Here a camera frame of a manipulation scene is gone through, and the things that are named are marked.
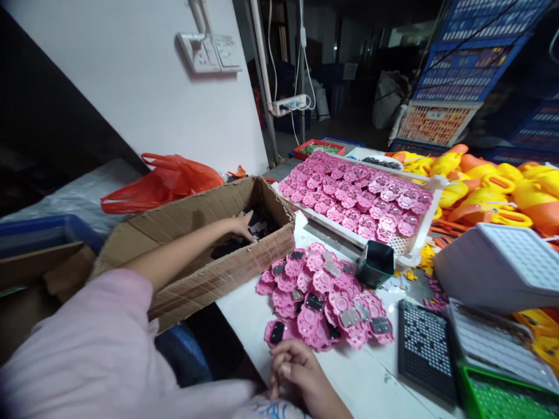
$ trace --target green plastic basket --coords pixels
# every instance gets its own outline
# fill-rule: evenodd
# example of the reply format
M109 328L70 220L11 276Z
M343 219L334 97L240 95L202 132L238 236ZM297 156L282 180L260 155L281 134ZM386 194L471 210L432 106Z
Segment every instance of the green plastic basket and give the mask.
M458 366L469 419L556 419L559 396L466 365Z

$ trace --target white table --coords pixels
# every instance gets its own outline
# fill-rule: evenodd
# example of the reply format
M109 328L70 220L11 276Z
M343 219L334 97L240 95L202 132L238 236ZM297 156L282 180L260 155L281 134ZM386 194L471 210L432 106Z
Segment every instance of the white table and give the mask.
M304 229L305 216L296 213L295 245L308 248L319 241ZM347 256L326 244L339 258ZM264 341L264 331L270 320L276 318L269 296L256 293L260 275L217 301L221 312L243 344L247 355L265 383L270 382L270 348ZM397 302L403 292L381 290L377 295L394 327L398 330ZM385 418L465 418L462 410L445 404L431 393L405 378L398 378L397 341L387 346L369 344L361 351L340 345L317 358L330 382L348 406L355 419Z

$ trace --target red plastic bag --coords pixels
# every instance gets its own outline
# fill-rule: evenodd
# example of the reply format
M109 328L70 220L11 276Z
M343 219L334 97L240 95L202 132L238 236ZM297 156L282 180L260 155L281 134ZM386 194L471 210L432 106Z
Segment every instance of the red plastic bag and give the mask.
M178 154L162 156L144 153L141 158L155 169L134 183L101 198L104 213L147 211L224 184L220 174L211 167Z

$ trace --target black perforated plastic board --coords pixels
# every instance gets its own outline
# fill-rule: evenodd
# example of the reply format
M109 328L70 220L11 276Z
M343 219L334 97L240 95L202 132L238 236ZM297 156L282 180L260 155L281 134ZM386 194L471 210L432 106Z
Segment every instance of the black perforated plastic board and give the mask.
M398 372L456 404L447 321L405 300L400 301L398 312Z

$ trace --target wall outlet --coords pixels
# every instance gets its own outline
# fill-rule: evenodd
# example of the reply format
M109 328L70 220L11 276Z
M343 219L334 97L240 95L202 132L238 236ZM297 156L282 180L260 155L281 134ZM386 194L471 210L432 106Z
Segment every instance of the wall outlet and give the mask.
M273 114L275 116L284 116L292 111L296 111L296 108L304 108L307 106L307 95L297 95L287 99L278 100L272 103Z
M220 64L210 35L203 41L193 39L194 34L179 32L176 35L186 60L195 73L219 73Z

